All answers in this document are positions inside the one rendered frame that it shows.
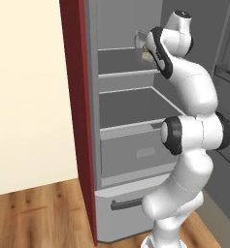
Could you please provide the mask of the grey fridge shelf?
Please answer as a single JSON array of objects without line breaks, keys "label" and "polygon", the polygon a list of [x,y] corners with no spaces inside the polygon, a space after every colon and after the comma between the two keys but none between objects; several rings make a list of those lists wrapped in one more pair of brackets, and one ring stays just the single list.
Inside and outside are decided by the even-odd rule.
[{"label": "grey fridge shelf", "polygon": [[158,73],[156,65],[142,59],[141,48],[115,48],[98,50],[99,78],[133,76]]},{"label": "grey fridge shelf", "polygon": [[184,112],[154,87],[99,94],[101,129],[137,123],[156,123]]}]

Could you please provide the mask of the grey fridge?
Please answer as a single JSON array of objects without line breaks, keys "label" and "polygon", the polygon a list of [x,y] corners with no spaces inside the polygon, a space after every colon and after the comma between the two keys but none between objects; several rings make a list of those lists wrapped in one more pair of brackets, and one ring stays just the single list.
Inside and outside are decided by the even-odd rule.
[{"label": "grey fridge", "polygon": [[104,177],[102,175],[102,132],[155,123],[137,123],[101,129],[99,94],[152,86],[169,100],[171,96],[160,88],[159,85],[163,79],[158,73],[99,78],[98,50],[126,47],[135,48],[135,32],[137,30],[147,32],[151,27],[159,24],[162,1],[163,0],[84,0],[94,196],[98,190],[169,174],[176,163],[111,177]]}]

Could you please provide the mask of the grey crisper drawer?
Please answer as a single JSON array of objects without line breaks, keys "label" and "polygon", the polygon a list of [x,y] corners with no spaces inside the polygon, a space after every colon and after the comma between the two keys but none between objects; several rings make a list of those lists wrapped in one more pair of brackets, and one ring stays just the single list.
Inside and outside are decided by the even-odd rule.
[{"label": "grey crisper drawer", "polygon": [[177,161],[163,145],[160,123],[101,133],[102,175],[116,176]]}]

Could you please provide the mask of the dark red cabinet side panel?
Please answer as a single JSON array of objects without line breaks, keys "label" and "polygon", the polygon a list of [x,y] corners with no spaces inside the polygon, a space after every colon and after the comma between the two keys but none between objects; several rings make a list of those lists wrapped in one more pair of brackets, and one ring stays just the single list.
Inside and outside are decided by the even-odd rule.
[{"label": "dark red cabinet side panel", "polygon": [[79,181],[97,245],[84,0],[59,0]]}]

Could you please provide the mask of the beige dumpling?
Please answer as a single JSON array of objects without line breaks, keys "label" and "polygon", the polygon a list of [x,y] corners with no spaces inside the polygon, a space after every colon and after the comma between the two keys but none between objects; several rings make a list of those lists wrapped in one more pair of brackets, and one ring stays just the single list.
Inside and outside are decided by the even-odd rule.
[{"label": "beige dumpling", "polygon": [[142,59],[147,62],[154,63],[153,56],[150,54],[149,50],[145,46],[143,47]]}]

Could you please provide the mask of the grey freezer drawer front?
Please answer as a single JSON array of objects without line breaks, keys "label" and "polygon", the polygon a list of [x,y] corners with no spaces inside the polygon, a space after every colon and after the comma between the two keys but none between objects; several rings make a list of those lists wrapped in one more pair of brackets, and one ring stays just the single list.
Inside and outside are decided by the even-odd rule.
[{"label": "grey freezer drawer front", "polygon": [[163,174],[96,191],[97,240],[110,243],[151,230],[153,222],[146,217],[140,205],[111,210],[111,202],[143,198],[155,190],[168,176],[169,174]]}]

